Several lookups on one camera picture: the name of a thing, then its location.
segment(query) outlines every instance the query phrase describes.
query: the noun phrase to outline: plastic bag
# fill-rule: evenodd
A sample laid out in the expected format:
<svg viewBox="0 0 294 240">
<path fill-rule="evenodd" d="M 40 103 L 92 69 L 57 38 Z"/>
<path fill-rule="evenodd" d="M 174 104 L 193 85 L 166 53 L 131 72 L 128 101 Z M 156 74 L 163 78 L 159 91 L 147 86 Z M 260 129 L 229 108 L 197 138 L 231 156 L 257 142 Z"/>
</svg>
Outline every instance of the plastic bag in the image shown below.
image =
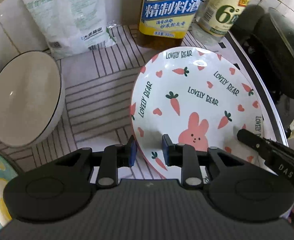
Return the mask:
<svg viewBox="0 0 294 240">
<path fill-rule="evenodd" d="M 107 29 L 105 0 L 23 0 L 55 57 L 116 44 Z"/>
</svg>

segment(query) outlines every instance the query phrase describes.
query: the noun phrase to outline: plastic bottle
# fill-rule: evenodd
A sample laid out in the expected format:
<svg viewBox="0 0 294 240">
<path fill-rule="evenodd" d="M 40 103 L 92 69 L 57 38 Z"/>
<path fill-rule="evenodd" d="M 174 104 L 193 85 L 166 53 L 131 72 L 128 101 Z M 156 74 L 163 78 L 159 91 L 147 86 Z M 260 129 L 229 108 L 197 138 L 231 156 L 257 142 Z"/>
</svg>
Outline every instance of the plastic bottle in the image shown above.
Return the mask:
<svg viewBox="0 0 294 240">
<path fill-rule="evenodd" d="M 205 45 L 214 45 L 237 21 L 250 0 L 205 0 L 191 25 L 193 36 Z"/>
<path fill-rule="evenodd" d="M 201 0 L 143 0 L 137 44 L 157 50 L 180 46 L 200 4 Z"/>
</svg>

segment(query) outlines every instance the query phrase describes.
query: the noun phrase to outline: cartoon bunny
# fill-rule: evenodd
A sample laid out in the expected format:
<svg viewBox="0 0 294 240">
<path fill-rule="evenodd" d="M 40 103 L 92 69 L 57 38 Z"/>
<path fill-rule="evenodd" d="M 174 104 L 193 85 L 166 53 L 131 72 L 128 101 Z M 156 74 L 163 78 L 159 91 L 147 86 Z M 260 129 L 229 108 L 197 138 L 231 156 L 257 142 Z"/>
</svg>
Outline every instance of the cartoon bunny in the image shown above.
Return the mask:
<svg viewBox="0 0 294 240">
<path fill-rule="evenodd" d="M 202 120 L 199 124 L 199 115 L 194 112 L 189 116 L 188 129 L 183 131 L 179 137 L 178 142 L 189 144 L 195 148 L 196 151 L 207 151 L 208 141 L 205 136 L 208 130 L 208 121 Z"/>
</svg>

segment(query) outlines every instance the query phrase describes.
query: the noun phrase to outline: bottle label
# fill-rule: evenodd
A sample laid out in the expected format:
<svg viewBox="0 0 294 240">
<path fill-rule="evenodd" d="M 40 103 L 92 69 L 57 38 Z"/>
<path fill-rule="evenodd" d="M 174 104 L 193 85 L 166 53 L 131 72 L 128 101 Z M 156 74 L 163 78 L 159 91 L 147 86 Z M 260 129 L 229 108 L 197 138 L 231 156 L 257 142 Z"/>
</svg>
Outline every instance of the bottle label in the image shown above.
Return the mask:
<svg viewBox="0 0 294 240">
<path fill-rule="evenodd" d="M 200 3 L 201 0 L 143 0 L 139 31 L 182 39 Z"/>
<path fill-rule="evenodd" d="M 237 21 L 250 0 L 209 0 L 198 25 L 216 37 L 223 37 Z"/>
</svg>

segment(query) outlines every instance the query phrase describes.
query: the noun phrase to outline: plate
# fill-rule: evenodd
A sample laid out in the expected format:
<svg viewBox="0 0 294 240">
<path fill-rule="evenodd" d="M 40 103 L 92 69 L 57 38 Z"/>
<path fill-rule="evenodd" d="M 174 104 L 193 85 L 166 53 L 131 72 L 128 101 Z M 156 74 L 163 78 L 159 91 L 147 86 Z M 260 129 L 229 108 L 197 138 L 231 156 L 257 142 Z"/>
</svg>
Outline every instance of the plate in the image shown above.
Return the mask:
<svg viewBox="0 0 294 240">
<path fill-rule="evenodd" d="M 255 163 L 257 152 L 238 142 L 245 128 L 263 136 L 261 109 L 248 80 L 221 55 L 177 47 L 155 55 L 141 68 L 134 85 L 130 115 L 138 146 L 147 162 L 165 178 L 179 178 L 167 167 L 161 137 L 198 151 L 219 147 Z"/>
</svg>

